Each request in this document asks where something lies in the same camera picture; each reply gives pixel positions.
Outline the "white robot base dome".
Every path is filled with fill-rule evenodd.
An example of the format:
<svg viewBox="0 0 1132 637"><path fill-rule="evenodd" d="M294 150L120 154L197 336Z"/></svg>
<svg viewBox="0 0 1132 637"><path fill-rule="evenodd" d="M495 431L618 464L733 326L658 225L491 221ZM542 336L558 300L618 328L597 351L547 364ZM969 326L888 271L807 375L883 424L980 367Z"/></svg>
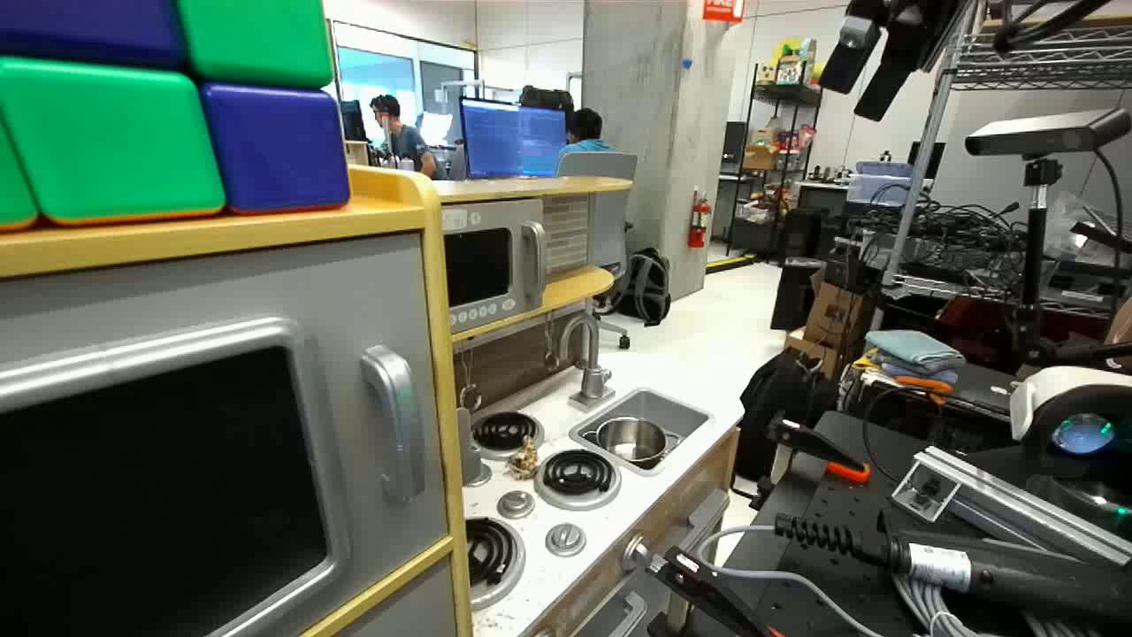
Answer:
<svg viewBox="0 0 1132 637"><path fill-rule="evenodd" d="M1031 457L1124 464L1132 457L1132 375L1081 364L1039 367L1013 389L1007 424Z"/></svg>

